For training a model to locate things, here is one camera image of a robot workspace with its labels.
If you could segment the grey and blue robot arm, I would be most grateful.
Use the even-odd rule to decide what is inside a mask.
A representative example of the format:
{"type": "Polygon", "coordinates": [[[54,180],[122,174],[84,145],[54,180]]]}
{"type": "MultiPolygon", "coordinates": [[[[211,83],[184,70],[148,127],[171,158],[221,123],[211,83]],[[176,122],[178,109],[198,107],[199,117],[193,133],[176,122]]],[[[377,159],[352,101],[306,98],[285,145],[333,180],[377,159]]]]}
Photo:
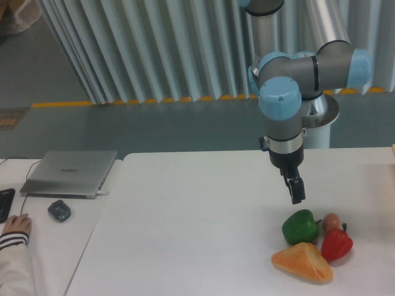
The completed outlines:
{"type": "Polygon", "coordinates": [[[305,199],[298,172],[304,146],[328,147],[330,126],[339,114],[327,90],[357,88],[368,83],[372,61],[365,49],[352,46],[337,1],[303,1],[312,35],[312,51],[276,51],[274,26],[283,1],[240,1],[251,19],[252,65],[247,71],[258,97],[268,152],[288,187],[292,203],[305,199]]]}

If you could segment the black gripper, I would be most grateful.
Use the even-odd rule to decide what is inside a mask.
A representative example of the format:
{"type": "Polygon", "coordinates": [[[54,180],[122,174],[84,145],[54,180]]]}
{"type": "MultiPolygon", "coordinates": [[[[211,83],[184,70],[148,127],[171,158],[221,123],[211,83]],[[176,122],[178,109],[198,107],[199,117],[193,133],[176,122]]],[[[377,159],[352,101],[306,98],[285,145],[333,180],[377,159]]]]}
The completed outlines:
{"type": "Polygon", "coordinates": [[[271,163],[281,169],[280,174],[282,175],[285,185],[289,190],[292,204],[299,204],[306,199],[304,182],[300,177],[299,170],[297,167],[302,163],[304,159],[304,148],[300,147],[289,154],[279,154],[272,150],[269,150],[269,156],[271,163]]]}

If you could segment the striped white sleeve forearm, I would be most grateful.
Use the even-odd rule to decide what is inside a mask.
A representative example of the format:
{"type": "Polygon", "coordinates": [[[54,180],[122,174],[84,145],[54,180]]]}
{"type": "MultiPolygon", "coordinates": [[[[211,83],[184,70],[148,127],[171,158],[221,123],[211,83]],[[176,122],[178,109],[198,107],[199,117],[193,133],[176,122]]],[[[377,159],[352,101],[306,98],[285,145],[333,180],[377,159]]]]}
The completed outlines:
{"type": "Polygon", "coordinates": [[[1,295],[36,295],[28,234],[1,235],[1,295]]]}

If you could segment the person's hand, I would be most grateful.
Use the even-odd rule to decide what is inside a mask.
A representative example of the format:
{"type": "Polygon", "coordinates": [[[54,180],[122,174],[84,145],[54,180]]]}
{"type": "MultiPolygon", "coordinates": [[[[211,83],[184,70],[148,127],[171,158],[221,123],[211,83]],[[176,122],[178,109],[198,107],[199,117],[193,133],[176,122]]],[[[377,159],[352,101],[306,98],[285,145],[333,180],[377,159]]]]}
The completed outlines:
{"type": "Polygon", "coordinates": [[[31,232],[31,218],[27,213],[19,216],[12,215],[8,217],[5,222],[2,234],[8,234],[12,232],[23,232],[26,235],[30,235],[31,232]]]}

